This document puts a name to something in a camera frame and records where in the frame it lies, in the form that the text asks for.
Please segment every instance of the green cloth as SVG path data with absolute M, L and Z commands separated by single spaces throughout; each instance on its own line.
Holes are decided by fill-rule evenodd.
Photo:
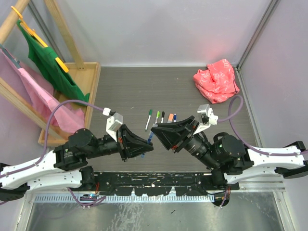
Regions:
M 90 93 L 84 95 L 80 88 L 73 81 L 69 73 L 58 65 L 55 58 L 58 55 L 50 47 L 44 48 L 38 41 L 28 34 L 27 31 L 20 25 L 18 20 L 17 26 L 23 33 L 29 46 L 29 59 L 31 59 L 38 67 L 41 74 L 47 79 L 57 91 L 64 94 L 69 99 L 89 101 Z

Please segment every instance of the cable connector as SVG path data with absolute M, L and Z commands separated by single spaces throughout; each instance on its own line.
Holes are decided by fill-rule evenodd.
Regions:
M 103 109 L 103 115 L 104 115 L 104 116 L 109 116 L 110 112 L 111 112 L 111 109 L 108 108 L 108 107 L 105 107 L 105 108 Z
M 218 121 L 218 116 L 214 115 L 213 109 L 209 104 L 200 105 L 197 113 L 200 116 L 201 123 L 198 125 L 197 129 L 194 131 L 194 135 L 208 129 L 211 125 L 216 125 Z

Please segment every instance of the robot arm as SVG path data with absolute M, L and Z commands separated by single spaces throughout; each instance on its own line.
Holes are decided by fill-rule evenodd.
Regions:
M 217 116 L 208 104 L 201 105 L 198 114 L 202 123 L 193 116 L 176 123 L 163 123 L 153 127 L 151 131 L 158 137 L 164 147 L 178 153 L 182 149 L 201 161 L 211 170 L 212 181 L 219 188 L 237 184 L 249 178 L 283 175 L 284 178 L 296 178 L 308 175 L 308 163 L 302 155 L 268 156 L 250 150 L 242 141 L 226 132 L 214 137 L 211 144 L 205 129 L 217 124 Z M 286 148 L 263 149 L 269 153 L 299 153 L 305 150 L 301 141 Z
M 122 160 L 126 161 L 153 150 L 152 143 L 133 134 L 126 125 L 122 125 L 121 120 L 118 113 L 109 117 L 106 127 L 108 135 L 99 139 L 88 129 L 79 129 L 68 138 L 68 142 L 47 153 L 39 164 L 27 170 L 7 174 L 36 163 L 38 159 L 16 166 L 0 163 L 0 174 L 7 174 L 0 178 L 0 200 L 19 199 L 28 190 L 91 188 L 95 180 L 93 168 L 84 167 L 88 164 L 87 159 L 120 153 Z

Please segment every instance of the green marker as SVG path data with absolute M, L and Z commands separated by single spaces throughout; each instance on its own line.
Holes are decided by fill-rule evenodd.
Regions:
M 146 126 L 145 126 L 145 130 L 146 130 L 146 131 L 148 130 L 148 126 L 149 126 L 149 123 L 150 123 L 151 115 L 152 115 L 152 109 L 151 109 L 150 112 L 149 112 L 148 122 L 146 122 Z
M 157 124 L 158 118 L 159 118 L 159 111 L 156 114 L 155 124 Z

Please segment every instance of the metal floor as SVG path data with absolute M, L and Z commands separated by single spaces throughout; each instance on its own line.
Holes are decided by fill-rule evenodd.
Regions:
M 197 108 L 209 103 L 195 87 L 193 75 L 204 67 L 106 67 L 102 68 L 95 105 L 109 107 L 124 117 L 124 123 L 135 134 L 148 139 L 149 130 L 144 130 L 149 110 L 153 109 L 150 124 L 154 123 L 157 111 L 165 111 L 165 121 L 169 113 L 176 113 L 177 120 L 193 115 L 197 118 Z M 229 101 L 211 104 L 214 114 L 225 118 Z M 91 131 L 96 137 L 105 132 L 107 117 L 94 110 Z M 255 137 L 246 107 L 234 118 L 239 133 L 255 145 Z M 207 138 L 219 132 L 233 134 L 228 122 L 218 124 L 205 131 Z M 164 149 L 159 140 L 152 140 L 154 151 L 144 158 L 136 157 L 122 162 L 118 154 L 89 160 L 96 171 L 206 171 L 205 166 L 185 150 L 174 154 Z
M 34 203 L 27 231 L 282 231 L 272 192 L 232 192 L 223 209 L 212 203 Z

